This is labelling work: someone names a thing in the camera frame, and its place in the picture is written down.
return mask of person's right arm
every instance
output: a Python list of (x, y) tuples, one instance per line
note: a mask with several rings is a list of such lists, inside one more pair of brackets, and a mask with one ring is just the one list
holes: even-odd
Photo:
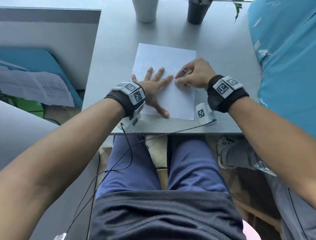
[[(177, 84), (208, 88), (217, 73), (202, 58), (186, 65), (193, 73)], [(261, 160), (316, 209), (316, 140), (249, 97), (237, 100), (228, 113)]]

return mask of person's left arm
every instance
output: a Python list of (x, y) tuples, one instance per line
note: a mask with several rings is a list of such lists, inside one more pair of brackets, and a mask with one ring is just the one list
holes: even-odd
[[(173, 76), (161, 81), (163, 69), (139, 82), (146, 104), (164, 117), (156, 94)], [(101, 144), (125, 116), (116, 100), (103, 99), (28, 148), (0, 172), (0, 239), (27, 240), (45, 210), (76, 180)]]

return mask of table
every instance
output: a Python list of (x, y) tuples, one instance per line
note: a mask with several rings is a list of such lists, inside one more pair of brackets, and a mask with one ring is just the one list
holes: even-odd
[[(101, 12), (83, 109), (104, 98), (114, 85), (131, 79), (139, 43), (196, 50), (197, 56), (208, 60), (215, 71), (242, 82), (250, 96), (258, 101), (262, 76), (248, 30), (249, 5), (243, 3), (243, 10), (234, 24), (234, 4), (213, 2), (203, 23), (194, 26), (186, 20), (187, 1), (160, 0), (157, 20), (150, 24), (136, 20), (132, 1), (108, 1)], [(207, 101), (202, 89), (196, 89), (195, 96), (195, 106)], [(228, 114), (216, 112), (216, 117), (215, 125), (182, 133), (241, 133)], [(194, 119), (164, 119), (142, 114), (132, 133), (172, 133), (198, 126), (196, 113)], [(117, 127), (112, 131), (112, 135), (121, 133)]]

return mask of hand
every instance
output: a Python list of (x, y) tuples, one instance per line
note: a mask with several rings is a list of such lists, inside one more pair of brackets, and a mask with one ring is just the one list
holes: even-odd
[(161, 107), (157, 101), (157, 92), (162, 87), (168, 85), (173, 79), (173, 75), (169, 75), (165, 79), (162, 79), (159, 81), (164, 71), (165, 71), (165, 68), (162, 67), (159, 69), (159, 71), (156, 73), (156, 75), (153, 78), (150, 78), (151, 74), (153, 73), (153, 68), (150, 67), (147, 71), (144, 81), (137, 82), (136, 76), (134, 74), (132, 74), (132, 81), (137, 82), (140, 86), (143, 87), (145, 91), (145, 95), (146, 95), (146, 99), (145, 99), (146, 104), (148, 106), (154, 107), (157, 110), (157, 112), (163, 117), (168, 118), (169, 112), (163, 107)]
[(193, 86), (197, 88), (204, 88), (207, 91), (210, 79), (217, 75), (217, 73), (210, 66), (209, 62), (205, 61), (203, 58), (197, 58), (192, 62), (189, 62), (188, 64), (184, 65), (182, 69), (184, 67), (187, 67), (193, 72), (190, 75), (176, 79), (175, 83), (177, 85), (183, 84), (187, 87)]

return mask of dark gray shirt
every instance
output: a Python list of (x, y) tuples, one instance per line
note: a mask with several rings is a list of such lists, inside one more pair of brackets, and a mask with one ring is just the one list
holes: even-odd
[(246, 240), (231, 197), (218, 192), (130, 191), (99, 197), (90, 240)]

